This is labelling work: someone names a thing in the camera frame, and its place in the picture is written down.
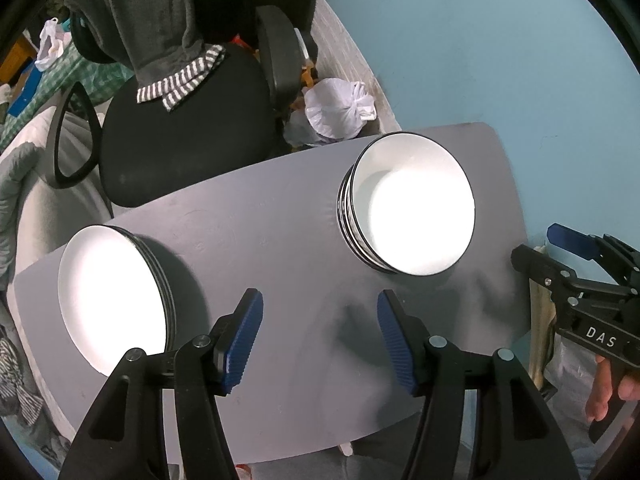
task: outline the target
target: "screw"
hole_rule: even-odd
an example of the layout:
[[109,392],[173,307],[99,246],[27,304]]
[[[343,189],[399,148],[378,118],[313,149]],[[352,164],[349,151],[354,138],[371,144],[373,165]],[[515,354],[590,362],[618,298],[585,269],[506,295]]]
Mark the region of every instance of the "screw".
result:
[[444,348],[447,345],[447,340],[444,339],[441,335],[432,335],[429,338],[429,344],[436,348]]
[[192,343],[196,348],[204,348],[211,343],[211,338],[208,335],[197,335]]
[[498,350],[498,357],[503,361],[511,361],[513,359],[513,352],[508,348],[500,348]]
[[141,348],[132,348],[131,350],[129,350],[126,354],[124,354],[124,357],[127,361],[137,361],[138,359],[140,359],[142,357],[142,354],[144,352],[142,351]]

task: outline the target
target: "table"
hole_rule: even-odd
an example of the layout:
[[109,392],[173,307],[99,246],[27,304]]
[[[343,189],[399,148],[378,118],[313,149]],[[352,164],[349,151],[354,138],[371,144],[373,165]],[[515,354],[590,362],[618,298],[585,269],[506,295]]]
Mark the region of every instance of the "table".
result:
[[[386,428],[421,407],[396,383],[376,320],[393,288],[409,314],[460,348],[489,354],[529,329],[528,285],[510,252],[526,240],[509,163],[486,124],[423,131],[460,162],[476,200],[468,250],[436,276],[377,272],[340,234],[335,200],[371,139],[268,160],[201,182],[111,221],[149,244],[177,311],[177,345],[209,331],[247,287],[264,321],[242,383],[218,400],[236,463],[313,452]],[[60,315],[59,248],[16,276],[22,325],[41,388],[77,429],[106,380],[71,341]],[[171,391],[167,458],[180,463]]]

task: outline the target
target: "blue rubber tip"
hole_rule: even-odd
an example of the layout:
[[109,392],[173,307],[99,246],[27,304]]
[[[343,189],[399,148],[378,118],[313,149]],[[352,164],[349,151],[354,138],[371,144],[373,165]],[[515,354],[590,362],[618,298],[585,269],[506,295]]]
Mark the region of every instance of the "blue rubber tip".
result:
[[600,248],[592,237],[563,225],[550,225],[546,230],[546,237],[549,243],[585,260],[595,260],[600,257]]
[[410,395],[413,395],[418,389],[418,381],[414,376],[414,356],[384,292],[378,296],[378,324],[398,382]]
[[255,290],[250,298],[244,317],[238,325],[236,336],[231,341],[229,350],[225,355],[225,374],[222,379],[222,389],[227,394],[231,393],[233,387],[238,385],[242,379],[251,348],[254,346],[255,337],[262,323],[263,311],[262,294]]

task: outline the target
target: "black chair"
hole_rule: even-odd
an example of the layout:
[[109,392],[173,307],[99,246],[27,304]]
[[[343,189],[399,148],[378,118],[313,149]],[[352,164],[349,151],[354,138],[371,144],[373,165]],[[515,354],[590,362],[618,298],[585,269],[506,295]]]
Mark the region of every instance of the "black chair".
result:
[[[84,88],[74,85],[60,99],[38,168],[51,187],[74,186],[98,164],[107,197],[117,205],[136,207],[265,160],[282,142],[278,118],[300,90],[303,66],[291,22],[277,7],[253,9],[251,0],[194,1],[207,41],[229,42],[241,33],[257,44],[260,62],[247,49],[224,43],[224,61],[171,112],[161,100],[137,104],[134,77],[114,96],[102,127]],[[82,17],[72,16],[71,23],[80,54],[110,62]],[[64,175],[57,151],[64,112],[73,95],[89,119],[93,153],[80,170]]]

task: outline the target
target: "striped cloth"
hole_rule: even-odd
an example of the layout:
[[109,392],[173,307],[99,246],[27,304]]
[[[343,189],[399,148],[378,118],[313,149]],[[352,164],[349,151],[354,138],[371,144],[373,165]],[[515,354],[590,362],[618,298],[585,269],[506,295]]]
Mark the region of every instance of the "striped cloth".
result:
[[20,115],[6,117],[4,130],[0,133],[0,153],[58,90],[65,91],[79,81],[92,104],[98,105],[111,99],[132,76],[133,72],[119,63],[97,64],[85,59],[72,41],[62,56],[42,74],[33,99]]
[[222,45],[207,45],[204,54],[191,61],[180,72],[138,88],[136,100],[140,104],[161,97],[164,108],[170,112],[193,92],[223,59],[225,48]]
[[33,426],[44,405],[42,397],[28,392],[22,382],[20,362],[13,343],[7,338],[0,338],[0,403],[4,408],[12,406],[13,413],[6,415],[22,415],[27,426]]

